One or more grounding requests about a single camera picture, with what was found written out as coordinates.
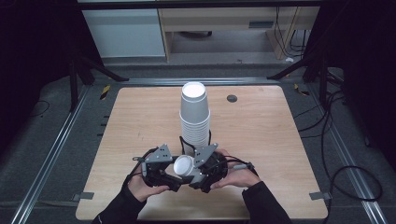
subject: white paper cup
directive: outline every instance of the white paper cup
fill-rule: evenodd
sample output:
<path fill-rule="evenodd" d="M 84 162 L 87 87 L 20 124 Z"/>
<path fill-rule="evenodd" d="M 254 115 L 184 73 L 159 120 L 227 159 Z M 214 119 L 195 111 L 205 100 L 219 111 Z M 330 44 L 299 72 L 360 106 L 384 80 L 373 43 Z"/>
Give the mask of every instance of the white paper cup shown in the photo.
<path fill-rule="evenodd" d="M 181 92 L 180 116 L 188 123 L 201 123 L 208 115 L 205 86 L 200 82 L 186 83 Z"/>
<path fill-rule="evenodd" d="M 187 155 L 179 156 L 174 164 L 175 174 L 179 176 L 193 175 L 194 171 L 194 158 Z"/>

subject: cup rim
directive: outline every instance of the cup rim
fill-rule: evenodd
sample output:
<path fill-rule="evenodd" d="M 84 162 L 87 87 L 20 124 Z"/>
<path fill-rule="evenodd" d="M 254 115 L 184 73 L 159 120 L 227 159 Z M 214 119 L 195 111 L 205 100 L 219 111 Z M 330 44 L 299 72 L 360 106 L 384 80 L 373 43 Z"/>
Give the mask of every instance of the cup rim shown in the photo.
<path fill-rule="evenodd" d="M 186 94 L 184 94 L 184 90 L 185 90 L 185 88 L 187 88 L 190 85 L 199 85 L 199 86 L 203 87 L 204 93 L 199 95 L 198 97 L 189 97 L 189 96 L 187 96 Z M 202 100 L 204 100 L 206 98 L 206 87 L 205 87 L 204 84 L 202 84 L 201 82 L 198 82 L 198 81 L 187 82 L 181 88 L 181 97 L 183 97 L 183 99 L 185 99 L 186 101 L 188 101 L 190 103 L 200 102 L 200 101 L 202 101 Z M 200 98 L 200 99 L 198 101 L 193 101 L 192 100 L 193 98 Z"/>

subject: white cabinet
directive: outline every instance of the white cabinet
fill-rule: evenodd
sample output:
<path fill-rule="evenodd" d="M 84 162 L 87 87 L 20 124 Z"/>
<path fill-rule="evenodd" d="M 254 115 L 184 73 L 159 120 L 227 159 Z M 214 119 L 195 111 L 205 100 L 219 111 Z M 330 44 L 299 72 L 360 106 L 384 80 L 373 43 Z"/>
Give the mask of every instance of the white cabinet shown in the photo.
<path fill-rule="evenodd" d="M 84 10 L 83 14 L 104 62 L 109 58 L 165 56 L 157 9 Z"/>

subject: metal frame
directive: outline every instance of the metal frame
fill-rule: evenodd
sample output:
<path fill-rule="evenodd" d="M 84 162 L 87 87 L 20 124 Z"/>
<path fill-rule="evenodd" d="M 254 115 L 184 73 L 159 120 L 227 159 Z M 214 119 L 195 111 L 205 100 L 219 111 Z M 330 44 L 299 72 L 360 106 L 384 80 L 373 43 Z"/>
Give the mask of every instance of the metal frame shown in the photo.
<path fill-rule="evenodd" d="M 308 84 L 308 89 L 310 92 L 314 93 L 313 98 L 316 103 L 319 105 L 319 99 L 317 97 L 318 93 L 317 90 L 312 86 L 312 84 Z M 322 107 L 319 107 L 320 113 L 324 115 L 324 110 Z M 349 149 L 347 145 L 344 143 L 341 134 L 338 132 L 335 125 L 330 125 L 330 137 L 332 142 L 335 145 L 335 149 L 340 157 L 341 162 L 345 165 L 353 165 L 356 166 L 357 163 L 353 159 L 352 155 L 349 153 Z M 367 181 L 365 180 L 362 172 L 360 170 L 346 170 L 346 173 L 351 181 L 353 187 L 356 190 L 356 193 L 361 198 L 374 198 L 374 194 L 371 191 Z M 385 215 L 383 214 L 381 208 L 378 205 L 378 202 L 361 202 L 364 210 L 367 213 L 367 216 L 370 218 L 372 223 L 379 224 L 379 223 L 388 223 Z"/>
<path fill-rule="evenodd" d="M 320 7 L 345 0 L 211 0 L 211 1 L 139 1 L 55 4 L 54 7 L 74 10 L 198 8 L 198 7 Z"/>
<path fill-rule="evenodd" d="M 76 109 L 69 113 L 67 116 L 66 121 L 64 122 L 64 126 L 62 127 L 61 131 L 59 132 L 58 136 L 54 144 L 52 145 L 47 158 L 44 160 L 43 165 L 40 168 L 37 176 L 35 177 L 35 181 L 33 182 L 32 186 L 29 188 L 28 192 L 23 198 L 23 201 L 18 206 L 17 211 L 14 214 L 14 217 L 11 220 L 11 223 L 25 223 L 27 218 L 29 217 L 30 213 L 32 212 L 33 207 L 38 199 L 38 196 L 41 193 L 41 190 L 44 188 L 44 185 L 50 176 L 50 172 L 55 165 L 55 162 L 60 155 L 64 143 L 73 127 L 73 124 L 78 117 L 78 114 L 85 102 L 86 95 L 90 90 L 90 86 L 83 86 L 81 90 L 81 94 L 79 96 L 80 101 L 76 106 Z"/>

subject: wooden table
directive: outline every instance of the wooden table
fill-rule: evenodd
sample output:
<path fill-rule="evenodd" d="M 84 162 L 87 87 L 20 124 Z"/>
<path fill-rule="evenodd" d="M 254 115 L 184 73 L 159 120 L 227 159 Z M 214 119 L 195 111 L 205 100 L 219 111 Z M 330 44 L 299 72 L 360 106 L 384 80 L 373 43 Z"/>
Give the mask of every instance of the wooden table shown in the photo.
<path fill-rule="evenodd" d="M 211 110 L 212 143 L 231 155 L 251 161 L 290 218 L 325 218 L 322 200 L 312 201 L 318 183 L 278 86 L 206 87 Z M 178 110 L 181 87 L 121 89 L 94 160 L 77 218 L 91 220 L 119 193 L 135 166 L 132 157 L 167 143 L 173 156 L 181 154 Z M 237 102 L 229 103 L 234 94 Z M 173 167 L 168 167 L 173 175 Z M 139 214 L 145 220 L 248 219 L 241 192 L 226 187 L 208 194 L 185 185 L 178 192 L 152 196 Z"/>

